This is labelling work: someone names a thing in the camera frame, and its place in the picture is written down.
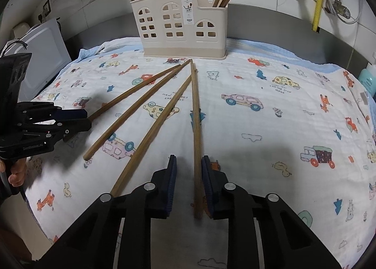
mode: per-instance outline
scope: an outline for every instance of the beige plastic basket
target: beige plastic basket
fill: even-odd
[[[213,0],[131,2],[145,56],[226,58],[227,7]]]

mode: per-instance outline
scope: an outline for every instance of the human hand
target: human hand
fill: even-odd
[[[23,185],[26,177],[26,159],[20,159],[11,168],[11,175],[8,178],[8,181],[15,188]],[[0,160],[0,173],[5,171],[5,164]]]

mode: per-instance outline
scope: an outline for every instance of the red wheel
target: red wheel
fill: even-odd
[[[318,162],[316,159],[311,159],[311,164],[314,166],[314,167],[318,167]]]

